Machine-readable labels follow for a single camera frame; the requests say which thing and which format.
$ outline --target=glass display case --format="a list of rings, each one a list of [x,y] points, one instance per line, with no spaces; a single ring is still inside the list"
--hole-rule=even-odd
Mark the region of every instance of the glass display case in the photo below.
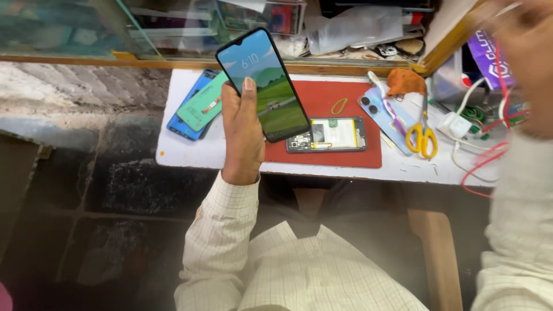
[[[477,0],[335,2],[329,9],[319,0],[0,0],[0,60],[217,67],[220,46],[263,26],[291,73],[429,74],[471,35],[465,14]]]
[[[110,0],[0,0],[0,54],[115,59],[112,51],[154,58],[129,36],[129,17]]]

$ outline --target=phone screen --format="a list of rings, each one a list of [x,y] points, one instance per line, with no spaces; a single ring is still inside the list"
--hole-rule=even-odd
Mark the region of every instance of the phone screen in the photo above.
[[[217,58],[238,92],[242,92],[246,77],[255,81],[257,116],[268,141],[281,141],[309,130],[301,103],[264,30],[250,33],[240,45],[221,50]]]

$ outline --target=white shirt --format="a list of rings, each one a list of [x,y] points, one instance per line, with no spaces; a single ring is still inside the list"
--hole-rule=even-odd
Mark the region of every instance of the white shirt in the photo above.
[[[553,309],[553,142],[515,135],[503,166],[472,308]],[[250,242],[257,190],[217,176],[186,233],[178,310],[426,310],[324,226],[297,239],[282,222]]]

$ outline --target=hand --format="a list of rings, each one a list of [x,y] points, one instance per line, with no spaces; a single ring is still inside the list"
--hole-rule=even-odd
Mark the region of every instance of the hand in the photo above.
[[[522,124],[524,132],[553,139],[553,0],[521,0],[519,7],[495,17],[514,2],[489,0],[472,13],[472,19],[496,38],[531,104],[531,118]]]
[[[265,142],[261,123],[257,119],[257,88],[247,77],[242,84],[242,98],[226,82],[223,97],[223,127],[227,140],[227,156],[223,179],[229,184],[255,184],[259,167],[265,159]]]

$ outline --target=yellow rubber band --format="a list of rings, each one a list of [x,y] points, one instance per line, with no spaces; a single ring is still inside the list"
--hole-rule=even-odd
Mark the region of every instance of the yellow rubber band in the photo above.
[[[342,107],[340,108],[340,110],[338,110],[338,112],[334,112],[334,108],[336,108],[336,105],[338,105],[341,101],[343,101]],[[347,99],[340,99],[339,101],[337,101],[334,104],[334,106],[332,106],[332,109],[330,109],[330,113],[333,114],[333,115],[337,115],[340,112],[342,112],[342,110],[344,109],[344,106],[346,105],[346,102],[347,102]]]

